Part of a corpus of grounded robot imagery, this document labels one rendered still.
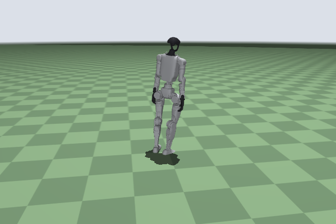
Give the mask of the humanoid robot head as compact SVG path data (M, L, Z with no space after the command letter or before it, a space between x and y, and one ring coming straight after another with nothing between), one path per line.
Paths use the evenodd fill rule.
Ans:
M167 43L170 43L171 49L170 49L169 53L167 53L166 55L168 55L168 56L175 56L175 51L177 51L178 48L179 48L180 40L177 39L177 38L175 38L175 37L171 37L171 38L168 39ZM175 44L177 45L177 49L176 50L173 49L173 46Z

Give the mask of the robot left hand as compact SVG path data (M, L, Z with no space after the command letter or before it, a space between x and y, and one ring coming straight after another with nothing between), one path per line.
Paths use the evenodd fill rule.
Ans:
M154 93L156 92L156 87L153 88L153 94L152 94L152 102L156 104L156 99L154 98Z

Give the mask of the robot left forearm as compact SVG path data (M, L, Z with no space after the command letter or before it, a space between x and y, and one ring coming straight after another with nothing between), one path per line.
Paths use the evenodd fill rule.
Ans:
M156 73L155 73L154 87L156 87L156 91L159 90L160 80L161 80L161 78L160 78L159 76L157 76ZM154 88L154 87L153 87L153 88Z

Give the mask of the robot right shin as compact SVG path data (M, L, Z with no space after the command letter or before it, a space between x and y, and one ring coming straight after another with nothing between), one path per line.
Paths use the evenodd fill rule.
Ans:
M171 145L175 136L175 131L176 131L176 124L175 122L172 122L170 125L170 129L169 128L166 129L166 149L168 151L171 150Z

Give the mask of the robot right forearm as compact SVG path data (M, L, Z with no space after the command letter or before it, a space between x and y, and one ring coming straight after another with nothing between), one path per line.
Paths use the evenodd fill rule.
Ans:
M179 93L180 93L180 98L181 98L181 95L184 95L184 98L185 98L185 81L186 81L186 78L183 77L182 79L182 83L179 83Z

